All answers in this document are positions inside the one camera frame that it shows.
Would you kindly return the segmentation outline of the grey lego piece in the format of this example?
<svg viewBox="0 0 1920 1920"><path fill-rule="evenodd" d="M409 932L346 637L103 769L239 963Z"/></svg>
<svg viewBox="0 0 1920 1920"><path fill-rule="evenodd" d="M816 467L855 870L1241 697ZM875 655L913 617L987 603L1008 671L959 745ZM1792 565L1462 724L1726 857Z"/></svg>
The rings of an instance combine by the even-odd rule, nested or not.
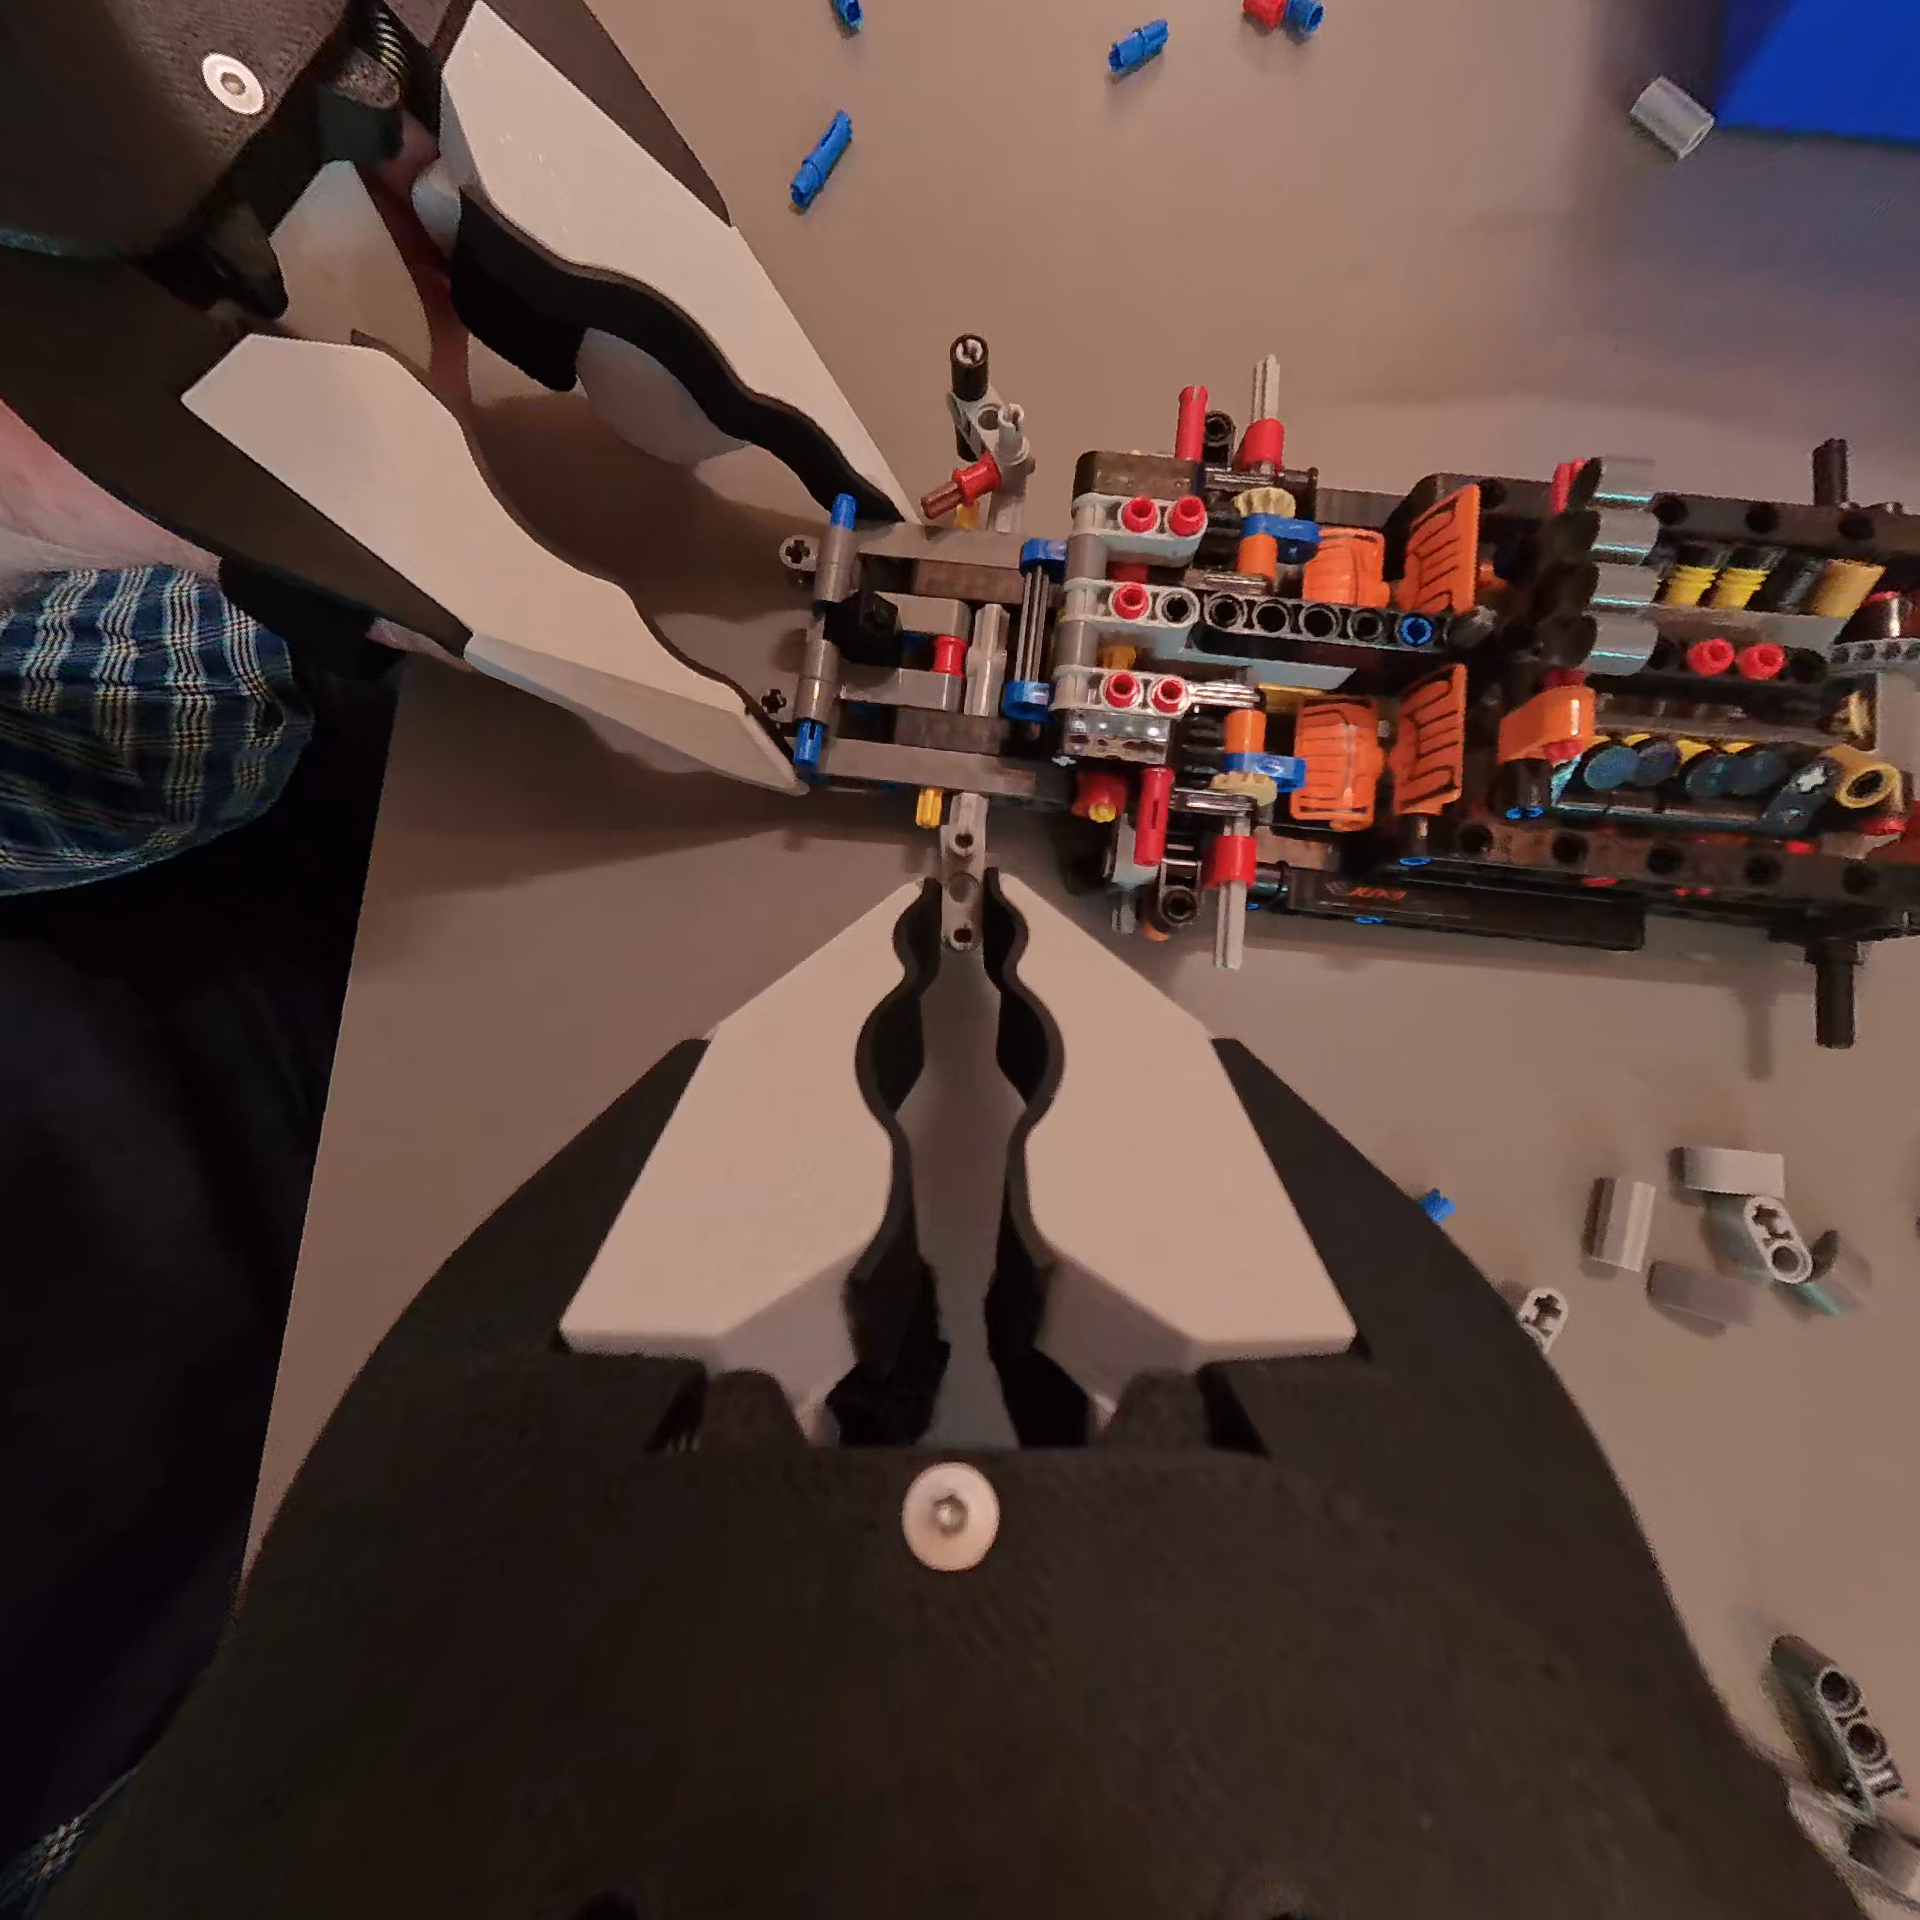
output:
<svg viewBox="0 0 1920 1920"><path fill-rule="evenodd" d="M1865 1915L1919 1915L1919 1835L1891 1820L1858 1814L1840 1798L1792 1782L1789 1806L1834 1864Z"/></svg>

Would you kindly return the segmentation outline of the person's dark trousers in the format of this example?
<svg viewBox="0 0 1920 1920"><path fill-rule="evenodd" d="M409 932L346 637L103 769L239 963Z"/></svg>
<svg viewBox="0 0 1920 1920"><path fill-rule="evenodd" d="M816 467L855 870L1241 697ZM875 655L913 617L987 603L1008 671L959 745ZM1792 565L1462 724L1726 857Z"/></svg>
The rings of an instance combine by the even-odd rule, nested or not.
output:
<svg viewBox="0 0 1920 1920"><path fill-rule="evenodd" d="M3 1848L160 1737L250 1540L399 677L267 813L3 913Z"/></svg>

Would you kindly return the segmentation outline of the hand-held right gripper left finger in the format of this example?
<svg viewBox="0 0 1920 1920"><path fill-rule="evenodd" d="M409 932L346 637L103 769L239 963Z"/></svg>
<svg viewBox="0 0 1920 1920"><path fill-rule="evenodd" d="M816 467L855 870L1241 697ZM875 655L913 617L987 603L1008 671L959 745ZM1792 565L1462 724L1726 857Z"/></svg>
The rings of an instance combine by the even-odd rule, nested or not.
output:
<svg viewBox="0 0 1920 1920"><path fill-rule="evenodd" d="M715 1027L561 1318L577 1353L778 1381L802 1427L903 1445L945 1379L901 1105L942 959L927 880Z"/></svg>

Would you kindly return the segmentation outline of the person's left hand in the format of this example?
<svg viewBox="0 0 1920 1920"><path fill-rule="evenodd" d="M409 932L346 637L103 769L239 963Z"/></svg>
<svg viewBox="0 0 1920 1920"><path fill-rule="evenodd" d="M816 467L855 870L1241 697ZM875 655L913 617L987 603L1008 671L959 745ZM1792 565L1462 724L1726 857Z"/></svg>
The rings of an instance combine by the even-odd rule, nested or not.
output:
<svg viewBox="0 0 1920 1920"><path fill-rule="evenodd" d="M66 572L177 569L216 581L221 559L96 486L3 405L3 603Z"/></svg>

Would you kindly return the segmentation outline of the person's plaid shirt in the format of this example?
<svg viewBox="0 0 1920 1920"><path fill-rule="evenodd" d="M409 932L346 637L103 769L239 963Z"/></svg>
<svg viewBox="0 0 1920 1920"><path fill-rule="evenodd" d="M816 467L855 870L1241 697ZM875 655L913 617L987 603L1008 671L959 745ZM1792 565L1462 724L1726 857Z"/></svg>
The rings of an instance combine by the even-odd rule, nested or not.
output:
<svg viewBox="0 0 1920 1920"><path fill-rule="evenodd" d="M3 1869L3 1917L34 1917L85 1847L96 1808L85 1808L40 1835Z"/></svg>

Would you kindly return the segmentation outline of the grey lego connector with pins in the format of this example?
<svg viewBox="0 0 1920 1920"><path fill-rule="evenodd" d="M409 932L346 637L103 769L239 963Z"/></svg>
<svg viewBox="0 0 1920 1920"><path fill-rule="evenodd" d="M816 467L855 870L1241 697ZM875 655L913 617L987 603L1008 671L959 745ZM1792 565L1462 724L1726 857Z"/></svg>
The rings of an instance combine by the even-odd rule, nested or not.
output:
<svg viewBox="0 0 1920 1920"><path fill-rule="evenodd" d="M939 828L942 937L954 953L977 953L981 944L981 897L987 870L987 813L974 807L981 795L954 795Z"/></svg>

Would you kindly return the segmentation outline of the blue plastic bin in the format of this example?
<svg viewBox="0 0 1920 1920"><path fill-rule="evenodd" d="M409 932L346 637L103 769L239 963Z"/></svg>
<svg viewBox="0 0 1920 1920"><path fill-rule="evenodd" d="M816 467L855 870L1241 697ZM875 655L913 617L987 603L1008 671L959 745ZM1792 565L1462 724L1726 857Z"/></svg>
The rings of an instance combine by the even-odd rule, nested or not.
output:
<svg viewBox="0 0 1920 1920"><path fill-rule="evenodd" d="M1915 1L1726 1L1711 107L1726 127L1919 144Z"/></svg>

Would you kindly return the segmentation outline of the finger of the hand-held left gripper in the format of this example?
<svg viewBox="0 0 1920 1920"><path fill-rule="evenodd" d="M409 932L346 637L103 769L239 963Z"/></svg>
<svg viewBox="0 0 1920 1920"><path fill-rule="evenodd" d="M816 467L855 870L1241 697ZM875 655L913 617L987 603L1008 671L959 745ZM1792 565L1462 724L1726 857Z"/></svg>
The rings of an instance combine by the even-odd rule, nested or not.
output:
<svg viewBox="0 0 1920 1920"><path fill-rule="evenodd" d="M469 333L630 443L775 454L821 504L914 521L874 437L587 4L409 4L440 65L416 216Z"/></svg>
<svg viewBox="0 0 1920 1920"><path fill-rule="evenodd" d="M678 655L622 585L538 542L494 494L458 414L384 343L251 333L184 405L458 617L479 671L651 764L802 790L747 694Z"/></svg>

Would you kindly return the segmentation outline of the dark grey lego beam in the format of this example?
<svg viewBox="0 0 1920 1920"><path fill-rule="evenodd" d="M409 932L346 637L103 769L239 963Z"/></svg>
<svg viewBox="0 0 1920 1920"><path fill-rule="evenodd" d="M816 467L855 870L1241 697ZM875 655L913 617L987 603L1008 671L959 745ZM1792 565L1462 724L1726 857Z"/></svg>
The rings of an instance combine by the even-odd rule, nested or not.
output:
<svg viewBox="0 0 1920 1920"><path fill-rule="evenodd" d="M1768 1656L1811 1782L1862 1821L1879 1823L1906 1788L1858 1679L1792 1633L1775 1638Z"/></svg>

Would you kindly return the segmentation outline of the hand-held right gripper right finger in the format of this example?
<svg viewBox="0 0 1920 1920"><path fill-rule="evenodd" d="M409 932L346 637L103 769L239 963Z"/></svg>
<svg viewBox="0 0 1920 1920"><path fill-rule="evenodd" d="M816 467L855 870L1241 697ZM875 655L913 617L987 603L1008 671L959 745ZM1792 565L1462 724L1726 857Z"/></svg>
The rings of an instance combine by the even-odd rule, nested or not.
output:
<svg viewBox="0 0 1920 1920"><path fill-rule="evenodd" d="M1023 1101L986 1304L1016 1439L1087 1445L1141 1376L1347 1353L1213 1032L1023 880L986 880L981 925Z"/></svg>

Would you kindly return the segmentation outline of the lego car chassis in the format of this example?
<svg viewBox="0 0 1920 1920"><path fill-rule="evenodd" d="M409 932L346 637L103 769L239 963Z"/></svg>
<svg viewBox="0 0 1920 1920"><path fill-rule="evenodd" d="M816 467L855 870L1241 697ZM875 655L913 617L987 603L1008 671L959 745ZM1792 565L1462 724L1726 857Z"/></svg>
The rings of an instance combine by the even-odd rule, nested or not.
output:
<svg viewBox="0 0 1920 1920"><path fill-rule="evenodd" d="M1071 821L1118 932L1259 913L1633 953L1754 928L1857 1041L1872 944L1914 941L1919 518L1850 445L1807 500L1646 461L1440 470L1405 494L1285 461L1281 364L1245 420L1186 388L1168 451L1088 451L1063 539L991 343L949 348L959 463L921 518L783 543L801 663L760 708L809 783Z"/></svg>

